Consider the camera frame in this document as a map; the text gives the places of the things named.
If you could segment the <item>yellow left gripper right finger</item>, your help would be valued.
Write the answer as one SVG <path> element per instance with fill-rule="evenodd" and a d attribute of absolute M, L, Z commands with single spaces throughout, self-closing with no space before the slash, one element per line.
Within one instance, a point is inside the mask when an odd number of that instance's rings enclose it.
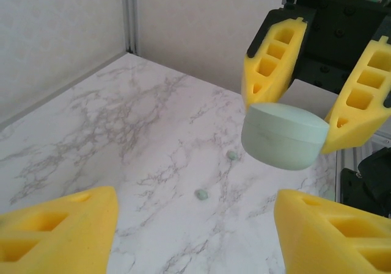
<path fill-rule="evenodd" d="M 391 274 L 391 219 L 297 190 L 274 221 L 286 274 Z"/>

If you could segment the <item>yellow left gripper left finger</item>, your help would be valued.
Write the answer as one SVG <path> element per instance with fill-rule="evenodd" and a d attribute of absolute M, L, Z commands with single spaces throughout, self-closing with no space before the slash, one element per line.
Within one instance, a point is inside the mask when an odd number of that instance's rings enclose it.
<path fill-rule="evenodd" d="M 119 216 L 96 187 L 0 215 L 0 274 L 106 274 Z"/>

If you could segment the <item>pale oval earbud charging case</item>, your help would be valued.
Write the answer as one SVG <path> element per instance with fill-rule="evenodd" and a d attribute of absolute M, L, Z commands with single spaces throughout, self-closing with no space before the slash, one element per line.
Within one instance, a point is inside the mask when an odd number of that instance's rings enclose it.
<path fill-rule="evenodd" d="M 241 143 L 254 159 L 284 170 L 303 170 L 317 159 L 329 124 L 317 115 L 281 103 L 256 103 L 246 113 Z"/>

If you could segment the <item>aluminium frame post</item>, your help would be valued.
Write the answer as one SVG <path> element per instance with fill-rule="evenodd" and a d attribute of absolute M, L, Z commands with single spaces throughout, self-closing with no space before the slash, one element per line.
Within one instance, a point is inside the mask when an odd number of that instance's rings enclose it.
<path fill-rule="evenodd" d="M 126 51 L 139 54 L 139 25 L 137 0 L 122 0 Z"/>

